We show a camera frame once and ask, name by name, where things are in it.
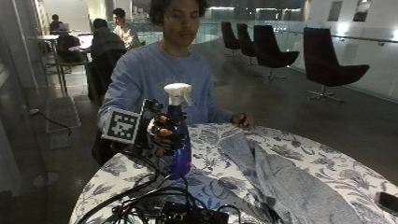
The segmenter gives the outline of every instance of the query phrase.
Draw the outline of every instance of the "white spray nozzle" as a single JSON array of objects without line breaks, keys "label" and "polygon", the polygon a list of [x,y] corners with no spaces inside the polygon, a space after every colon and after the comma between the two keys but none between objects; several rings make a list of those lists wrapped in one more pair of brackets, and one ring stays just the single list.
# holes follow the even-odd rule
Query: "white spray nozzle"
[{"label": "white spray nozzle", "polygon": [[173,83],[164,87],[164,90],[169,93],[169,104],[171,105],[181,105],[183,101],[187,102],[188,105],[192,105],[191,99],[191,91],[192,86],[185,83]]}]

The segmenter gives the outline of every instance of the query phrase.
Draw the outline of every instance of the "person in background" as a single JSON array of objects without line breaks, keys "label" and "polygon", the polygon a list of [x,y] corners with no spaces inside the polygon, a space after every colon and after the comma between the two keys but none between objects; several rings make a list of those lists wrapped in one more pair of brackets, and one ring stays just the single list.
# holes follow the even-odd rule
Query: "person in background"
[{"label": "person in background", "polygon": [[92,45],[91,45],[91,58],[95,59],[111,49],[125,50],[124,42],[120,37],[113,34],[108,28],[108,22],[104,19],[96,19],[92,22],[95,28]]},{"label": "person in background", "polygon": [[113,11],[113,21],[116,23],[116,28],[113,33],[124,41],[127,49],[137,48],[140,44],[139,34],[136,27],[125,21],[125,11],[121,8],[116,8]]},{"label": "person in background", "polygon": [[55,35],[53,31],[57,31],[57,30],[60,29],[60,24],[61,24],[63,22],[60,21],[60,17],[59,17],[57,14],[53,14],[53,15],[51,16],[51,18],[52,18],[52,22],[51,22],[51,24],[50,24],[50,34],[51,34],[51,35]]},{"label": "person in background", "polygon": [[[211,66],[189,49],[207,8],[205,0],[152,0],[149,17],[152,23],[163,28],[163,40],[128,51],[119,60],[99,111],[101,131],[111,107],[141,113],[144,99],[156,99],[168,105],[169,96],[164,86],[172,83],[192,85],[193,105],[184,108],[187,124],[231,122],[245,129],[254,125],[250,113],[235,113],[217,108]],[[159,142],[169,140],[161,136],[156,138]],[[92,153],[103,165],[117,149],[96,148]]]}]

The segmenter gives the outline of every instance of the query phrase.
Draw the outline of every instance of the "black device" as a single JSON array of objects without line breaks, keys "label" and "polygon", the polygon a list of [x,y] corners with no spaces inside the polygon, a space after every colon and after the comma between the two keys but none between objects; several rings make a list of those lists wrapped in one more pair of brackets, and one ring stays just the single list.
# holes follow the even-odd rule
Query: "black device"
[{"label": "black device", "polygon": [[165,202],[157,224],[228,224],[228,217],[229,215],[220,211]]},{"label": "black device", "polygon": [[385,193],[376,193],[376,204],[389,213],[398,217],[398,197]]}]

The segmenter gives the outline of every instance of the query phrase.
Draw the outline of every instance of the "hand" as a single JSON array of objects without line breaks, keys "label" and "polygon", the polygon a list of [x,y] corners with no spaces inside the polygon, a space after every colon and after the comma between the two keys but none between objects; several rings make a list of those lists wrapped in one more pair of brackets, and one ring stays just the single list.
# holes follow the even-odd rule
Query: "hand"
[{"label": "hand", "polygon": [[157,157],[173,156],[176,149],[183,148],[185,135],[176,133],[176,124],[165,115],[151,120],[148,125],[149,141]]},{"label": "hand", "polygon": [[253,115],[248,112],[237,113],[232,117],[232,123],[243,129],[250,129],[254,124]]}]

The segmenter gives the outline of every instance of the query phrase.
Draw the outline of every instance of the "black chair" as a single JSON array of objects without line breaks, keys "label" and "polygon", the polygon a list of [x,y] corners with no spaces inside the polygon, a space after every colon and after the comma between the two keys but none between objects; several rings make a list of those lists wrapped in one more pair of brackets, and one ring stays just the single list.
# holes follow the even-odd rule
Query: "black chair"
[{"label": "black chair", "polygon": [[326,87],[342,86],[358,81],[370,66],[366,64],[340,65],[332,42],[332,30],[324,28],[306,27],[304,29],[304,59],[308,80],[322,85],[321,92],[306,91],[316,94],[310,100],[332,98],[342,103],[342,100],[332,97],[334,93],[326,92]]},{"label": "black chair", "polygon": [[111,49],[87,65],[88,98],[99,105],[103,104],[104,94],[112,82],[113,68],[124,54],[125,49]]},{"label": "black chair", "polygon": [[254,26],[254,46],[256,46],[256,57],[258,65],[272,68],[268,75],[269,79],[286,78],[281,76],[273,76],[274,68],[286,67],[293,64],[297,57],[298,51],[282,52],[278,48],[274,28],[272,25],[256,25]]},{"label": "black chair", "polygon": [[248,32],[248,25],[245,23],[237,23],[237,39],[243,55],[247,55],[250,58],[247,65],[253,65],[254,63],[252,58],[256,57],[256,50],[254,43]]},{"label": "black chair", "polygon": [[233,26],[231,22],[224,21],[221,23],[221,32],[223,32],[224,46],[227,49],[231,49],[233,51],[231,56],[236,56],[236,50],[240,49],[240,44],[235,35]]}]

